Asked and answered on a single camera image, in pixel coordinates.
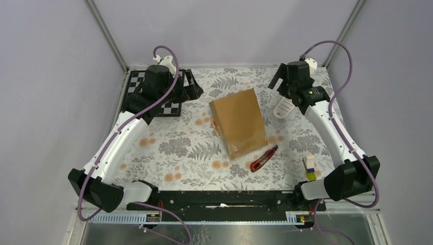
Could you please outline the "brown cardboard express box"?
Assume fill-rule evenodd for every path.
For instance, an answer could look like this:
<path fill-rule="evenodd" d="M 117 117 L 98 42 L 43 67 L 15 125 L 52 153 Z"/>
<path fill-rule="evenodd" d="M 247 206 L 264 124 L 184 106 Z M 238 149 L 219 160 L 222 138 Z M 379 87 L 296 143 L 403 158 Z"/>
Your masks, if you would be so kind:
<path fill-rule="evenodd" d="M 209 106 L 230 159 L 260 150 L 269 144 L 253 88 L 215 99 Z"/>

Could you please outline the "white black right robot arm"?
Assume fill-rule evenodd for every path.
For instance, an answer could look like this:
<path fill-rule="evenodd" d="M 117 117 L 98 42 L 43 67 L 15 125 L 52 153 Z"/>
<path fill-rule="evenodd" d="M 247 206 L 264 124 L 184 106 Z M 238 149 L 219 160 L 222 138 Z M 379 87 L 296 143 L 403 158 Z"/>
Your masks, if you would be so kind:
<path fill-rule="evenodd" d="M 334 170 L 322 179 L 296 186 L 293 204 L 297 209 L 306 210 L 316 199 L 347 201 L 376 189 L 378 158 L 368 156 L 350 137 L 335 113 L 331 97 L 323 87 L 314 86 L 306 61 L 281 63 L 268 88 L 291 100 L 312 123 L 334 165 Z"/>

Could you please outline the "floral patterned table mat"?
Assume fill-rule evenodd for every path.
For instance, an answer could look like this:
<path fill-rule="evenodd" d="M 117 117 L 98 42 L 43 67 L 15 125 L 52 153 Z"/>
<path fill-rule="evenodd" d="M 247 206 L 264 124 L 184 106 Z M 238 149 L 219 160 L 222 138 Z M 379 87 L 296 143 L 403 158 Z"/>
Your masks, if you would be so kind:
<path fill-rule="evenodd" d="M 291 190 L 307 179 L 303 158 L 315 158 L 317 177 L 334 168 L 314 126 L 293 110 L 278 119 L 273 110 L 281 96 L 268 88 L 275 68 L 196 68 L 192 73 L 204 92 L 181 105 L 178 117 L 156 117 L 135 139 L 121 162 L 116 180 L 145 180 L 161 190 Z M 213 128 L 209 103 L 254 89 L 270 146 L 276 154 L 257 172 L 250 164 L 263 154 L 230 159 L 226 144 Z"/>

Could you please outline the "white bottle with label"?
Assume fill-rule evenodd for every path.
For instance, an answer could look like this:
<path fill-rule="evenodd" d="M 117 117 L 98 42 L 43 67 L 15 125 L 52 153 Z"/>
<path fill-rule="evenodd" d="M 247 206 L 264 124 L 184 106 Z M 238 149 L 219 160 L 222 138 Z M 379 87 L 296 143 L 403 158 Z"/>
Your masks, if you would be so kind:
<path fill-rule="evenodd" d="M 273 110 L 273 114 L 277 119 L 286 118 L 293 110 L 295 105 L 292 100 L 283 97 Z"/>

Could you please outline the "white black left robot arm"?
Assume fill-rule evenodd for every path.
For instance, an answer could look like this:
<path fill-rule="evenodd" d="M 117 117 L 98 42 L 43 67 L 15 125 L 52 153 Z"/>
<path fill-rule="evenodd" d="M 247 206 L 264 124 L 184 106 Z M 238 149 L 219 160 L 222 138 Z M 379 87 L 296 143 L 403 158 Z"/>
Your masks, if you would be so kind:
<path fill-rule="evenodd" d="M 180 69 L 170 94 L 157 106 L 137 116 L 167 92 L 173 78 L 169 68 L 163 65 L 151 65 L 145 71 L 131 74 L 133 91 L 125 97 L 112 132 L 82 169 L 73 168 L 68 174 L 69 182 L 82 200 L 105 212 L 130 202 L 139 202 L 147 210 L 158 205 L 156 186 L 146 181 L 116 183 L 114 179 L 133 141 L 153 118 L 179 116 L 182 103 L 197 100 L 203 94 L 192 71 Z"/>

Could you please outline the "red black utility knife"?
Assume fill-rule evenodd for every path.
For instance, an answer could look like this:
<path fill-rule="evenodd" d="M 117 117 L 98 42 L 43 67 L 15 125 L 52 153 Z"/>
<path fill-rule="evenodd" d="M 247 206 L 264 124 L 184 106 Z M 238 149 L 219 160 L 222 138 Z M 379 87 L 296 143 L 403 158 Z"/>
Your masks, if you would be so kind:
<path fill-rule="evenodd" d="M 275 145 L 271 149 L 267 150 L 260 158 L 250 164 L 250 171 L 254 173 L 261 169 L 274 156 L 277 150 L 278 145 Z"/>

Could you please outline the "green purple toy block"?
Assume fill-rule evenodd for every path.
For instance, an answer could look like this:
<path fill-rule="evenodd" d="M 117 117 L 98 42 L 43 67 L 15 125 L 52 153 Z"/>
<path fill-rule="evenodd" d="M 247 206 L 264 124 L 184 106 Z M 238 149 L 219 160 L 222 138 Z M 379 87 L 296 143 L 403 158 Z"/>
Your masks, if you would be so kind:
<path fill-rule="evenodd" d="M 304 156 L 303 164 L 304 164 L 308 181 L 317 180 L 316 171 L 315 171 L 315 157 L 313 155 Z"/>

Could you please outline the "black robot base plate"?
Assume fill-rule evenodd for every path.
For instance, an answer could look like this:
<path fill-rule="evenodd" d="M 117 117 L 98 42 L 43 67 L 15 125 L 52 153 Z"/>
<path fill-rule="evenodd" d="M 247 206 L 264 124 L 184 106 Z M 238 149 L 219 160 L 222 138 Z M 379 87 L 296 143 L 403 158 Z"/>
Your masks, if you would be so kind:
<path fill-rule="evenodd" d="M 290 214 L 308 215 L 316 201 L 300 201 L 291 191 L 159 191 L 150 205 L 167 209 L 184 222 L 293 223 Z"/>

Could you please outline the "black white checkerboard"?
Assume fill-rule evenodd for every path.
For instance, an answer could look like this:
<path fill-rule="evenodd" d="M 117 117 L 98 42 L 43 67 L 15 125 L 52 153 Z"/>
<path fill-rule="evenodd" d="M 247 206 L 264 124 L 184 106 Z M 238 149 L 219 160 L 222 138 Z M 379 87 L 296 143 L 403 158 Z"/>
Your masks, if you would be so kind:
<path fill-rule="evenodd" d="M 132 71 L 130 73 L 126 94 L 121 104 L 121 112 L 128 111 L 136 114 L 164 95 L 161 92 L 153 99 L 145 95 L 144 90 L 147 84 L 145 74 L 144 70 Z M 179 117 L 181 104 L 188 100 L 188 96 L 180 91 L 181 88 L 180 83 L 177 82 L 175 88 L 162 102 L 145 112 L 141 117 L 149 120 L 154 117 Z"/>

